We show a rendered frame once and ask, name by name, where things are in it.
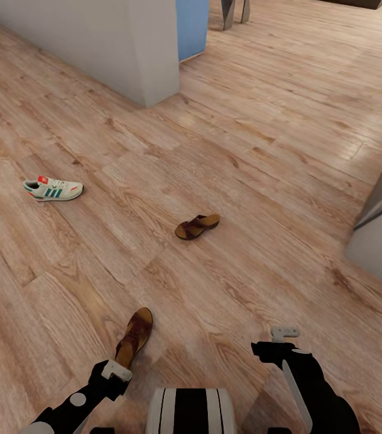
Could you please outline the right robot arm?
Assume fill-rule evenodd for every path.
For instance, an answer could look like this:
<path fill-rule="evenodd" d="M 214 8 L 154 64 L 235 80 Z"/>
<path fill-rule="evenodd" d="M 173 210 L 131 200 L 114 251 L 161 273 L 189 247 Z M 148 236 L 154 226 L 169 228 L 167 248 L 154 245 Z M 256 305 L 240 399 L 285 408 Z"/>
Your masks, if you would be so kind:
<path fill-rule="evenodd" d="M 309 434 L 361 434 L 351 406 L 324 380 L 312 353 L 284 342 L 300 337 L 297 327 L 272 326 L 271 336 L 272 342 L 252 343 L 253 354 L 283 370 Z"/>

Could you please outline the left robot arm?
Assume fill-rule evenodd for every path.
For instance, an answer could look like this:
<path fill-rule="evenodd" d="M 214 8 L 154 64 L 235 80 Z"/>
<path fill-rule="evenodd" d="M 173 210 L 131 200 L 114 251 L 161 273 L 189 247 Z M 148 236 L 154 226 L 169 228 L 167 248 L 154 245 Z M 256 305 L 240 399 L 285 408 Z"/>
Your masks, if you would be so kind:
<path fill-rule="evenodd" d="M 88 385 L 55 409 L 46 408 L 36 420 L 16 434 L 81 434 L 90 412 L 105 398 L 124 395 L 132 372 L 114 360 L 94 366 Z"/>

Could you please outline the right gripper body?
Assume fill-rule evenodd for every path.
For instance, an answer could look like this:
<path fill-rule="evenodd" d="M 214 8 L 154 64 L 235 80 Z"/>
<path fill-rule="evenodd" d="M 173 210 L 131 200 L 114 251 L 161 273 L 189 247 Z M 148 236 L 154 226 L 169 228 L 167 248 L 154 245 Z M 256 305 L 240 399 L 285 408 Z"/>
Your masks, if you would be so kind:
<path fill-rule="evenodd" d="M 295 345 L 290 342 L 285 342 L 285 343 L 259 342 L 258 352 L 259 352 L 260 361 L 263 363 L 274 363 L 278 367 L 280 367 L 277 362 L 277 354 L 281 350 L 281 348 L 284 347 L 295 348 Z"/>

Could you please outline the gym shoe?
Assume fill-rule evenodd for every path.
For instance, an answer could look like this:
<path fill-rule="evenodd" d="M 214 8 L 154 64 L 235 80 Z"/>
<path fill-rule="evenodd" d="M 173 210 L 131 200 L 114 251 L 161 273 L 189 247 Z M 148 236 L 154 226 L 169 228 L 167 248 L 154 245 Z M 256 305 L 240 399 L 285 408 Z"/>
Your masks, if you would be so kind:
<path fill-rule="evenodd" d="M 36 201 L 69 201 L 81 195 L 82 183 L 73 183 L 39 176 L 37 180 L 23 182 L 25 190 Z"/>

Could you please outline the sandal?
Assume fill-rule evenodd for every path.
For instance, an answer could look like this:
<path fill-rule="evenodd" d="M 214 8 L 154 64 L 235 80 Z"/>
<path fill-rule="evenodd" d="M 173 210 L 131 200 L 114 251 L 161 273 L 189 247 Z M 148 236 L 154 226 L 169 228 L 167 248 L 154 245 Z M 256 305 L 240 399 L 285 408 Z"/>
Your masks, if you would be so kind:
<path fill-rule="evenodd" d="M 130 370 L 133 359 L 148 341 L 152 323 L 152 312 L 148 308 L 136 311 L 127 325 L 125 336 L 117 344 L 114 361 Z"/>
<path fill-rule="evenodd" d="M 182 240 L 191 241 L 197 239 L 203 231 L 217 227 L 220 219 L 217 214 L 208 217 L 199 215 L 190 222 L 181 223 L 175 229 L 175 234 Z"/>

